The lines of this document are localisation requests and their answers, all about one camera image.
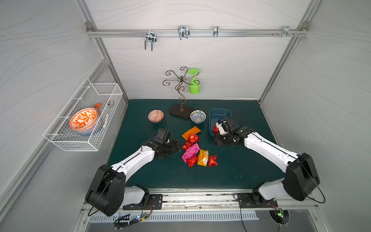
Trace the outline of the large pink tea bag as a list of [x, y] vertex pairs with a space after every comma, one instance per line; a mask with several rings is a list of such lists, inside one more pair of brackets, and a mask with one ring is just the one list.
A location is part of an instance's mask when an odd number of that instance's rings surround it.
[[187, 163], [187, 159], [196, 157], [196, 154], [200, 151], [198, 143], [192, 145], [185, 153], [182, 155], [182, 160]]

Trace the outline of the red orange tea bag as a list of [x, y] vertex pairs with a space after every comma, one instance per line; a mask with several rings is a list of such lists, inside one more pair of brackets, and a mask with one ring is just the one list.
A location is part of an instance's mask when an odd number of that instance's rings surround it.
[[189, 137], [188, 137], [188, 142], [189, 143], [192, 143], [192, 144], [195, 144], [195, 143], [198, 143], [199, 142], [199, 136], [196, 135], [196, 134], [191, 134]]

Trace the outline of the blue plastic storage box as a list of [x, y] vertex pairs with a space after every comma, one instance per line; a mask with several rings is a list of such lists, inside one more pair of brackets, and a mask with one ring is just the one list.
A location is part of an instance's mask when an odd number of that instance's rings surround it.
[[228, 109], [224, 108], [212, 108], [209, 112], [209, 135], [214, 137], [214, 126], [221, 119], [231, 117], [232, 113]]

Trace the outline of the yellow tea bag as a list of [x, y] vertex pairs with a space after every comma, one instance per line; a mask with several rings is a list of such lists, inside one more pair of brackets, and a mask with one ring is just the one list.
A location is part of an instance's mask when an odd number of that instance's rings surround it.
[[209, 159], [209, 151], [208, 150], [200, 150], [199, 156], [198, 156], [198, 165], [200, 166], [207, 166]]

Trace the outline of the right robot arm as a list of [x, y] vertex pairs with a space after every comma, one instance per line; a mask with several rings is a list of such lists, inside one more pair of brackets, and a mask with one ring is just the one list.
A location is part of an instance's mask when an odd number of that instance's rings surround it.
[[310, 155], [288, 151], [249, 127], [216, 133], [214, 143], [218, 146], [242, 145], [266, 158], [285, 174], [283, 178], [261, 183], [253, 189], [257, 201], [267, 202], [282, 197], [304, 201], [314, 189], [319, 188], [320, 179]]

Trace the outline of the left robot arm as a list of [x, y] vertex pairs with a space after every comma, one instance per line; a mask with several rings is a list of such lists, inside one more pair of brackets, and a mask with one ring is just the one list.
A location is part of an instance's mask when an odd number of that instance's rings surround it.
[[124, 206], [147, 207], [149, 190], [140, 186], [126, 187], [126, 182], [155, 157], [172, 155], [181, 149], [182, 146], [177, 140], [157, 143], [151, 139], [124, 160], [111, 166], [100, 166], [86, 194], [85, 202], [108, 217]]

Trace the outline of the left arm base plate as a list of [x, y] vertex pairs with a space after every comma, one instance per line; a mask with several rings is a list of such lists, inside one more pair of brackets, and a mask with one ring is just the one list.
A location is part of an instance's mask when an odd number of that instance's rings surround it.
[[145, 197], [144, 202], [122, 206], [123, 210], [161, 210], [163, 202], [162, 194], [150, 194]]

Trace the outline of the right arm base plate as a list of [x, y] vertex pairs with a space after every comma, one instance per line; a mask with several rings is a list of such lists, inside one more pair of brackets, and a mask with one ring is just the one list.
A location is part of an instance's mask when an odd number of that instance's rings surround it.
[[278, 208], [276, 199], [265, 200], [258, 193], [234, 193], [233, 198], [238, 202], [241, 209]]

